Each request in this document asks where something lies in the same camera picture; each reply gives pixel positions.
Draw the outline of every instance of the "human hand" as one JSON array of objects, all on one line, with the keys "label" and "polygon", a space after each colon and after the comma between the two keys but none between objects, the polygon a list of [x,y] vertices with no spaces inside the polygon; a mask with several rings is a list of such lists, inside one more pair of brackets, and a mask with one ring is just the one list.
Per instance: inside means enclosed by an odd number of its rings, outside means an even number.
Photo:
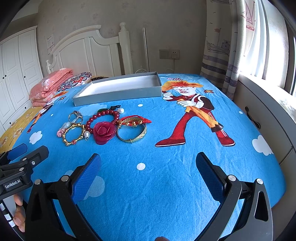
[{"label": "human hand", "polygon": [[195,106],[196,103],[191,101],[191,100],[182,100],[182,101],[178,101],[177,104],[183,106],[183,107],[187,107],[187,106]]},{"label": "human hand", "polygon": [[163,93],[163,99],[164,100],[172,100],[173,98],[171,96],[173,96],[173,94],[171,92]]},{"label": "human hand", "polygon": [[19,230],[24,233],[26,214],[25,214],[25,209],[22,206],[23,199],[18,194],[14,194],[13,199],[17,205],[15,215],[13,216],[13,222],[15,223],[16,226],[18,226]]}]

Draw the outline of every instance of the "electrical outlet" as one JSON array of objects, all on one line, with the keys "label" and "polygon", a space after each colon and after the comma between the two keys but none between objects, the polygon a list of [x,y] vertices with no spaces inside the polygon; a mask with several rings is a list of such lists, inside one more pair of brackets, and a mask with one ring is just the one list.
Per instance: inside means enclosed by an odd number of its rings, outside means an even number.
[{"label": "electrical outlet", "polygon": [[180,50],[178,49],[160,49],[160,59],[180,59]]}]

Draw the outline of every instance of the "silver rod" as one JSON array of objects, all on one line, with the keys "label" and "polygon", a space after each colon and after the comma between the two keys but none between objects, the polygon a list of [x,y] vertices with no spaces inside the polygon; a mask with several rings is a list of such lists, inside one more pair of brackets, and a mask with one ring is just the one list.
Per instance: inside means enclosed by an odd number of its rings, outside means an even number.
[{"label": "silver rod", "polygon": [[146,57],[147,72],[150,72],[145,28],[143,28],[143,37],[144,37],[144,47],[145,47],[145,57]]}]

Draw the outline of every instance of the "headboard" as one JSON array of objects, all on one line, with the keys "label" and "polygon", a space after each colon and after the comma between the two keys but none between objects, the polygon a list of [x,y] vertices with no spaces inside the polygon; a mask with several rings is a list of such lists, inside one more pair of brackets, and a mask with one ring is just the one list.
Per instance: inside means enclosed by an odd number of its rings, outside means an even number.
[{"label": "headboard", "polygon": [[51,51],[52,64],[46,60],[47,72],[60,68],[71,68],[74,75],[91,72],[93,76],[122,75],[119,61],[118,44],[121,47],[125,74],[133,74],[131,48],[126,23],[120,23],[118,36],[105,39],[100,35],[101,25],[78,29],[61,41]]}]

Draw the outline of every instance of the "screw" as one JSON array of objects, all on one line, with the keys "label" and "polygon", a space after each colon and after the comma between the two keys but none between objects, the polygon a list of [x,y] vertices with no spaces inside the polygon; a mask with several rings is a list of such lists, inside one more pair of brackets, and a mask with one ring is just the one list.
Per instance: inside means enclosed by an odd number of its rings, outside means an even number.
[{"label": "screw", "polygon": [[66,182],[69,180],[69,177],[67,175],[62,176],[61,180],[62,180],[62,182]]},{"label": "screw", "polygon": [[34,182],[35,185],[39,185],[40,183],[41,183],[40,179],[36,179],[35,182]]},{"label": "screw", "polygon": [[234,175],[229,175],[228,179],[234,182],[236,180],[236,177]]},{"label": "screw", "polygon": [[260,179],[260,178],[258,178],[256,181],[257,181],[257,183],[260,184],[260,185],[263,184],[263,181],[262,181],[262,179]]}]

